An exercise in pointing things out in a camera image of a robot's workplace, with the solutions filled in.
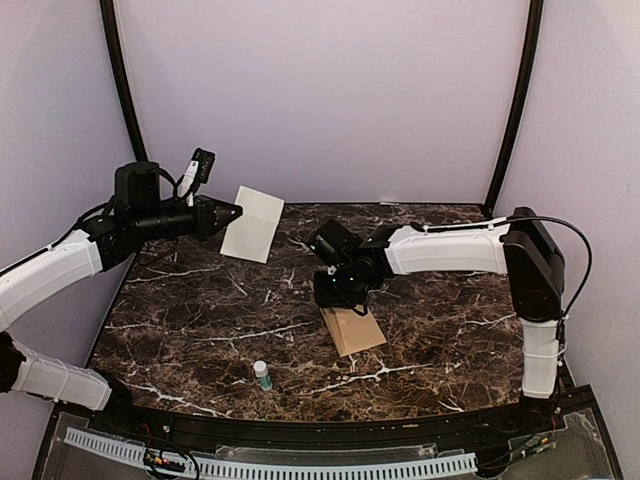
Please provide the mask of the green glue stick white cap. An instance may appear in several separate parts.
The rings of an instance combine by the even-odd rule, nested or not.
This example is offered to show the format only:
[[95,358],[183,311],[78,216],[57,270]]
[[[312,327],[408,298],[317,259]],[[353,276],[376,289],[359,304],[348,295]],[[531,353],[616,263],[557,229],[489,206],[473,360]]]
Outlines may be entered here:
[[253,364],[253,370],[256,378],[259,381],[261,389],[263,391],[271,391],[273,388],[273,383],[266,362],[262,360],[256,361]]

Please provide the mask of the brown paper envelope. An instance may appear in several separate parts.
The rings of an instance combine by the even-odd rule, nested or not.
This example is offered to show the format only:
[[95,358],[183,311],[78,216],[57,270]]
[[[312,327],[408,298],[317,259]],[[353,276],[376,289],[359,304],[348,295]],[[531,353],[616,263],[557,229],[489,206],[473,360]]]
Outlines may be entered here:
[[321,308],[320,313],[340,357],[387,343],[371,312],[360,316],[353,310]]

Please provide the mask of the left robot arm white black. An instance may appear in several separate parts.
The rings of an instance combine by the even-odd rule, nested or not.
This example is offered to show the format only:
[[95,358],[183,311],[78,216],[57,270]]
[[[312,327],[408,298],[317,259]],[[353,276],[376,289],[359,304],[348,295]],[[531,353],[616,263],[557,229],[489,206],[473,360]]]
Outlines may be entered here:
[[115,379],[68,364],[15,341],[10,327],[67,287],[107,272],[149,241],[190,236],[206,240],[239,219],[239,205],[199,194],[215,156],[195,151],[179,179],[156,162],[118,168],[111,198],[82,214],[58,240],[1,272],[1,390],[101,411],[120,436],[141,427],[140,412],[115,397]]

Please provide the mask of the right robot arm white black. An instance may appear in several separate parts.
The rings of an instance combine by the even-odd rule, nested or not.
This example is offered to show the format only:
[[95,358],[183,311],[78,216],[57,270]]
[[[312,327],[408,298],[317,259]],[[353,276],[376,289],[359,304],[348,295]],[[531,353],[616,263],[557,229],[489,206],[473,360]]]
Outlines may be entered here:
[[549,416],[566,348],[565,258],[546,229],[547,216],[529,207],[476,223],[381,226],[361,237],[330,218],[309,233],[305,246],[324,264],[313,279],[316,304],[364,316],[368,294],[396,276],[423,272],[485,272],[509,281],[514,312],[523,328],[526,399],[510,413],[521,434]]

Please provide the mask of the white letter paper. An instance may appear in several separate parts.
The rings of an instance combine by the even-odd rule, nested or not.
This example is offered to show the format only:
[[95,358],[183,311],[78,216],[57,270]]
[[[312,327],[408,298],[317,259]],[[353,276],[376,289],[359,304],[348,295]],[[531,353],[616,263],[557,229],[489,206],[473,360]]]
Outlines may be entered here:
[[266,264],[285,201],[240,186],[235,203],[243,213],[227,227],[220,254]]

